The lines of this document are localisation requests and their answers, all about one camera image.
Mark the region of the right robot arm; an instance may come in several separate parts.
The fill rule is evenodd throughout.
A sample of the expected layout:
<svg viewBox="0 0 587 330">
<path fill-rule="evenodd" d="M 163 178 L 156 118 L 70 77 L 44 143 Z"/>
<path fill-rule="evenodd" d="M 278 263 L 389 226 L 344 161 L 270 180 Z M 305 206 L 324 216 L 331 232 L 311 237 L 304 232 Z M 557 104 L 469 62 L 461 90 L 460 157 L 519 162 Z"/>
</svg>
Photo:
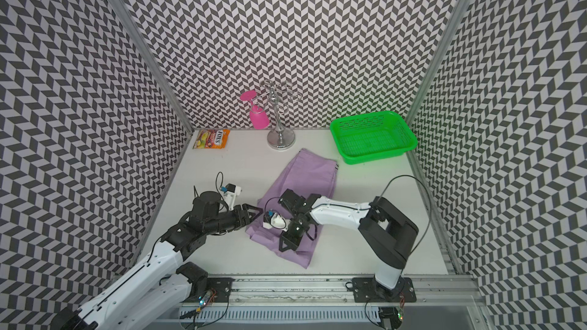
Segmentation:
<svg viewBox="0 0 587 330">
<path fill-rule="evenodd" d="M 281 252 L 296 251 L 311 227 L 339 226 L 359 232 L 379 259 L 375 287 L 399 291 L 398 284 L 414 248 L 419 228 L 386 198 L 345 203 L 319 194 L 305 198 L 287 189 L 278 199 L 291 215 L 279 238 Z"/>
</svg>

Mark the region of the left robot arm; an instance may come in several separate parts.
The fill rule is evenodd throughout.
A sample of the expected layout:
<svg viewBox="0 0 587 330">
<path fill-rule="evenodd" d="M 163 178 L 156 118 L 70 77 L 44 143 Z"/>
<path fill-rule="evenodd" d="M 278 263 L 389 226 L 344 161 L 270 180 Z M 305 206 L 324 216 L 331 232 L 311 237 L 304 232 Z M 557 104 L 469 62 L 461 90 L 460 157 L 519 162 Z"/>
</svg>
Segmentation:
<svg viewBox="0 0 587 330">
<path fill-rule="evenodd" d="M 98 296 L 77 310 L 56 314 L 52 329 L 144 329 L 171 307 L 194 298 L 207 304 L 215 291 L 208 273 L 189 260 L 211 235 L 251 224 L 263 213 L 249 204 L 225 202 L 209 191 L 154 243 L 151 252 Z"/>
</svg>

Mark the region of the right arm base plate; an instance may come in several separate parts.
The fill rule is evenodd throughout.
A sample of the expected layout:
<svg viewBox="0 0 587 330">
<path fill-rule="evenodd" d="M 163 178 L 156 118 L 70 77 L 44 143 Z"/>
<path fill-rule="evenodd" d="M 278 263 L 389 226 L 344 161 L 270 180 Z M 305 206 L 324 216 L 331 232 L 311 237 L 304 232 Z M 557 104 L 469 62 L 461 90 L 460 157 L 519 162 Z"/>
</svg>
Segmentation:
<svg viewBox="0 0 587 330">
<path fill-rule="evenodd" d="M 417 297 L 411 278 L 400 277 L 393 289 L 378 283 L 374 277 L 354 277 L 345 284 L 356 303 L 415 303 Z"/>
</svg>

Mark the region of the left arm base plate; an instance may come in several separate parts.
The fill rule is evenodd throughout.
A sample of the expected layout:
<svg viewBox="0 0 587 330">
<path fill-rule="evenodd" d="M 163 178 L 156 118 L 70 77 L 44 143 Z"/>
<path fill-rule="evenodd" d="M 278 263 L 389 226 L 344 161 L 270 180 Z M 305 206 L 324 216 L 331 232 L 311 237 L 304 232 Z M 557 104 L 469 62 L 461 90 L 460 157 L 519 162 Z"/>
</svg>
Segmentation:
<svg viewBox="0 0 587 330">
<path fill-rule="evenodd" d="M 232 277 L 212 277 L 201 280 L 193 289 L 192 296 L 200 305 L 227 303 L 232 293 Z"/>
</svg>

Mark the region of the purple long pants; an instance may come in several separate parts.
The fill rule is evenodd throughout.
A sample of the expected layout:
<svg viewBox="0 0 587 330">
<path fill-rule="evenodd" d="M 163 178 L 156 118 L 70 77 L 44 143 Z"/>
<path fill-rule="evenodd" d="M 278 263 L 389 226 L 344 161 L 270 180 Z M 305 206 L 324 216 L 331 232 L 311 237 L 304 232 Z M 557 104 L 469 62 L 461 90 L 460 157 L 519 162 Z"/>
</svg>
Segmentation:
<svg viewBox="0 0 587 330">
<path fill-rule="evenodd" d="M 313 193 L 332 198 L 336 189 L 337 173 L 338 163 L 335 160 L 326 159 L 303 148 L 283 169 L 264 196 L 258 200 L 258 206 L 267 211 L 275 211 L 289 219 L 292 215 L 278 204 L 279 197 L 286 189 L 291 189 L 304 198 Z M 297 250 L 281 252 L 278 250 L 281 234 L 278 226 L 266 229 L 263 227 L 262 219 L 258 218 L 247 227 L 246 233 L 253 242 L 265 246 L 278 257 L 307 269 L 318 240 L 304 237 Z"/>
</svg>

